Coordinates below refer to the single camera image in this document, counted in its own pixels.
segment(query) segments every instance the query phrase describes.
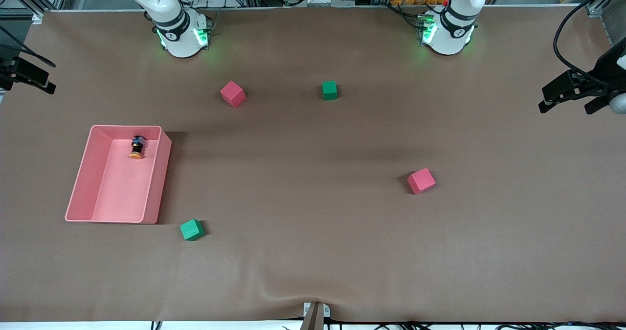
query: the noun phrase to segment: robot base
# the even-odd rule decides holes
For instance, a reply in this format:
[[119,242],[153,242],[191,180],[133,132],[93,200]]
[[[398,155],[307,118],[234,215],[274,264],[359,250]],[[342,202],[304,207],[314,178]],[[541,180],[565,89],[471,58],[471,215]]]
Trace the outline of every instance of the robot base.
[[470,42],[471,33],[474,31],[472,27],[465,36],[461,38],[453,38],[441,24],[441,16],[432,11],[425,13],[426,27],[425,31],[418,31],[418,38],[421,38],[421,44],[428,45],[433,51],[442,55],[454,55]]
[[181,34],[178,41],[164,38],[161,33],[163,49],[177,58],[189,58],[202,49],[208,49],[211,39],[212,20],[194,9],[185,9],[189,14],[189,27]]

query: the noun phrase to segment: cube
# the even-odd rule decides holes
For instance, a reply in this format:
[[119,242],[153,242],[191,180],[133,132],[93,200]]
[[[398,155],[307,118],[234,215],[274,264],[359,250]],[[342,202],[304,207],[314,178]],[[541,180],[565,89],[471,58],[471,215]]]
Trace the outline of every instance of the cube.
[[322,82],[322,99],[337,99],[337,83],[335,83],[335,81]]
[[409,186],[413,190],[413,194],[419,194],[434,186],[434,178],[428,168],[415,172],[409,176]]
[[222,94],[222,98],[224,98],[224,100],[233,108],[238,107],[244,102],[244,100],[246,100],[244,90],[233,81],[228,82],[228,84],[222,88],[220,93]]
[[187,241],[195,241],[204,236],[204,228],[196,219],[191,219],[180,226],[183,238]]

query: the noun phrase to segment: pink plastic box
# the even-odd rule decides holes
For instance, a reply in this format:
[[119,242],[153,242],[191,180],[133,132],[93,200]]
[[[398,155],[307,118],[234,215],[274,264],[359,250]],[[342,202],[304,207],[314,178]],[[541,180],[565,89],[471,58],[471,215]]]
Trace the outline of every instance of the pink plastic box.
[[409,176],[409,185],[413,190],[414,194],[422,193],[425,190],[434,186],[434,178],[432,178],[432,174],[428,168],[423,168],[418,172],[414,172]]
[[[134,136],[141,159],[128,156]],[[156,223],[171,147],[159,126],[92,127],[65,220]]]
[[222,98],[224,98],[224,100],[233,108],[238,107],[244,102],[244,100],[246,100],[244,90],[233,81],[228,82],[228,84],[222,88],[220,93],[222,94]]

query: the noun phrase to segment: small figurine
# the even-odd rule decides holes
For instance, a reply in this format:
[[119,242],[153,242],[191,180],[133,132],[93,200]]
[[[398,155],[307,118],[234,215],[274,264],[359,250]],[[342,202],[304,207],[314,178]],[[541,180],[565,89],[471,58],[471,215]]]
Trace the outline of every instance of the small figurine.
[[141,151],[143,147],[146,145],[146,139],[143,136],[134,136],[131,146],[133,150],[130,152],[128,156],[133,159],[141,159]]

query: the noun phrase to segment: green cube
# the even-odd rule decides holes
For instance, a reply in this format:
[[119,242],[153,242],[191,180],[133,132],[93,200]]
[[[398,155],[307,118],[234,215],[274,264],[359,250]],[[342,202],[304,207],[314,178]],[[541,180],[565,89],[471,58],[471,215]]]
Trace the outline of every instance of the green cube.
[[195,241],[204,236],[204,228],[196,219],[191,219],[180,226],[180,231],[187,241]]
[[337,99],[337,83],[335,81],[322,82],[322,98],[324,100]]

